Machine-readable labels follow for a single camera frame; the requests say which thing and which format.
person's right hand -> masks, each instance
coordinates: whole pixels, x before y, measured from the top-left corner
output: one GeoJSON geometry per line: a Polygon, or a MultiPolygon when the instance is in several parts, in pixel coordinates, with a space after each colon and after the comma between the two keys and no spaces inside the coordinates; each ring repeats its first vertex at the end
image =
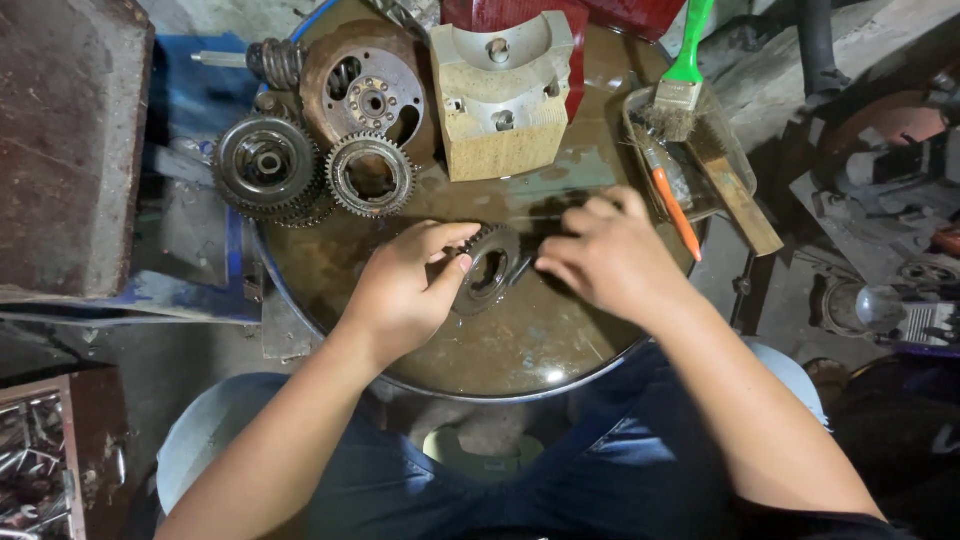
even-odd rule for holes
{"type": "Polygon", "coordinates": [[[656,335],[671,307],[702,298],[633,189],[608,189],[582,208],[564,212],[563,223],[577,236],[544,240],[536,268],[557,276],[591,304],[656,335]]]}

gear with bore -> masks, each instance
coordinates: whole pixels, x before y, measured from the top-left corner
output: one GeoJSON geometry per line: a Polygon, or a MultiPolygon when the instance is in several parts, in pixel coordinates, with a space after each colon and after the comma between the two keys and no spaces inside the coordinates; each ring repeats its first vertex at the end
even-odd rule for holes
{"type": "Polygon", "coordinates": [[[333,197],[341,206],[363,217],[399,213],[410,200],[416,180],[407,154],[390,139],[373,132],[345,136],[326,158],[326,181],[333,197]],[[371,160],[386,163],[389,178],[352,174],[353,165],[371,160]]]}
{"type": "Polygon", "coordinates": [[[511,275],[520,264],[520,234],[509,225],[485,225],[461,248],[472,259],[460,285],[453,311],[475,315],[503,298],[512,284],[511,275]]]}
{"type": "Polygon", "coordinates": [[[218,141],[214,183],[227,203],[247,217],[281,225],[299,221],[323,196],[318,154],[296,121],[252,114],[218,141]]]}

rusty flange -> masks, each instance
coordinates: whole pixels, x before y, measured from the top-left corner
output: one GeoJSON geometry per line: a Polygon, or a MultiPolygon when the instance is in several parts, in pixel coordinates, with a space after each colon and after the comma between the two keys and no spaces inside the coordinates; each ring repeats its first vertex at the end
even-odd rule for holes
{"type": "Polygon", "coordinates": [[[375,132],[397,142],[414,165],[438,147],[432,90],[429,51],[376,20],[346,23],[314,41],[300,82],[303,115],[325,150],[347,135],[375,132]]]}

knee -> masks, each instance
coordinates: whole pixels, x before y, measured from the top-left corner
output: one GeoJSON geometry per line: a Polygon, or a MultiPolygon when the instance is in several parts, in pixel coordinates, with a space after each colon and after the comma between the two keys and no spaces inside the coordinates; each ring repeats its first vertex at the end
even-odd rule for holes
{"type": "Polygon", "coordinates": [[[279,373],[240,375],[215,384],[190,404],[156,457],[156,488],[164,511],[173,508],[288,379],[279,373]]]}

jeans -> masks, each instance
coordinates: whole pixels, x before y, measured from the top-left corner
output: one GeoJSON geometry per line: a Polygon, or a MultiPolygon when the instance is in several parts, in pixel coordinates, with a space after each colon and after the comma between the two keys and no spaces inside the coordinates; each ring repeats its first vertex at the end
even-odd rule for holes
{"type": "MultiPolygon", "coordinates": [[[[804,370],[772,349],[751,348],[825,424],[804,370]]],[[[286,381],[271,373],[234,377],[187,408],[157,457],[164,511],[286,381]]],[[[518,527],[604,537],[726,535],[732,490],[719,449],[658,346],[573,392],[586,409],[582,420],[499,483],[445,468],[406,437],[354,414],[304,510],[306,537],[453,538],[518,527]]]]}

